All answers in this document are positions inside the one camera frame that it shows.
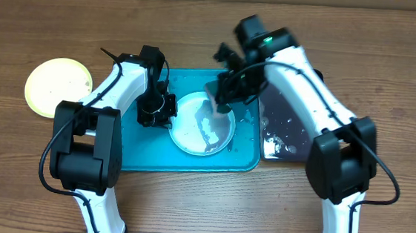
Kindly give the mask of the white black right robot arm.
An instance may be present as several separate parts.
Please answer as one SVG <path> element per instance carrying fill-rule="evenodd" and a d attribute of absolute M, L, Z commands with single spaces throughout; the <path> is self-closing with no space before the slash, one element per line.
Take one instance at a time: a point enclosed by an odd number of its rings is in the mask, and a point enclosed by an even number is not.
<path fill-rule="evenodd" d="M 339 102 L 285 28 L 239 23 L 234 28 L 244 53 L 226 44 L 214 55 L 227 73 L 206 85 L 216 117 L 230 104 L 248 104 L 271 83 L 294 109 L 311 138 L 306 176 L 322 200 L 323 233 L 358 233 L 359 210 L 376 171 L 376 128 Z"/>

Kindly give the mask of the yellow plate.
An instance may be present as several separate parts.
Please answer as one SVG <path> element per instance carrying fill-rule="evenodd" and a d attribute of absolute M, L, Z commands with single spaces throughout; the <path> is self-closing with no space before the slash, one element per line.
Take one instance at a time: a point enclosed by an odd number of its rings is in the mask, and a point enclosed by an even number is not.
<path fill-rule="evenodd" d="M 51 59 L 35 68 L 25 83 L 27 105 L 36 114 L 54 118 L 61 101 L 78 102 L 93 88 L 90 71 L 69 58 Z"/>

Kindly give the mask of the light blue plate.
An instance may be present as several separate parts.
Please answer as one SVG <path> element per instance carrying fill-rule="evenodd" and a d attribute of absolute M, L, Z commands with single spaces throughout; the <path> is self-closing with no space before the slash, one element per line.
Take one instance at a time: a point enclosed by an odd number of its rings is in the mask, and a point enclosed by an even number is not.
<path fill-rule="evenodd" d="M 177 115 L 171 117 L 169 134 L 184 152 L 208 156 L 220 152 L 234 136 L 234 112 L 214 114 L 206 92 L 193 92 L 179 99 Z"/>

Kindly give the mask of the green sponge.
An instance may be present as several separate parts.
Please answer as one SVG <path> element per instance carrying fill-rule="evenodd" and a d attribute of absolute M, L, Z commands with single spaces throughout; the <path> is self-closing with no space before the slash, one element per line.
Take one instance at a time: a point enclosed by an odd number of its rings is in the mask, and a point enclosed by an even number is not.
<path fill-rule="evenodd" d="M 216 101 L 217 88 L 218 88 L 217 81 L 210 81 L 210 82 L 206 83 L 205 87 L 204 87 L 205 92 L 208 95 L 208 99 L 209 99 L 209 101 L 211 103 L 211 106 L 213 108 L 214 115 L 226 115 L 230 111 L 232 111 L 232 109 L 231 109 L 230 105 L 219 104 Z"/>

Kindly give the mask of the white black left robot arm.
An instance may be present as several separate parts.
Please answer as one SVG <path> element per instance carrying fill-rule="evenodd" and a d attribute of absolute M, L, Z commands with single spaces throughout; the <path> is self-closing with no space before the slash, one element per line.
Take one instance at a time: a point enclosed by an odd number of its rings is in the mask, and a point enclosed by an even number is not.
<path fill-rule="evenodd" d="M 115 185 L 122 170 L 122 116 L 136 104 L 136 120 L 146 128 L 168 129 L 177 115 L 165 55 L 146 47 L 138 55 L 111 57 L 107 79 L 79 102 L 61 101 L 53 136 L 39 163 L 39 179 L 49 192 L 73 197 L 87 233 L 128 233 L 116 203 Z"/>

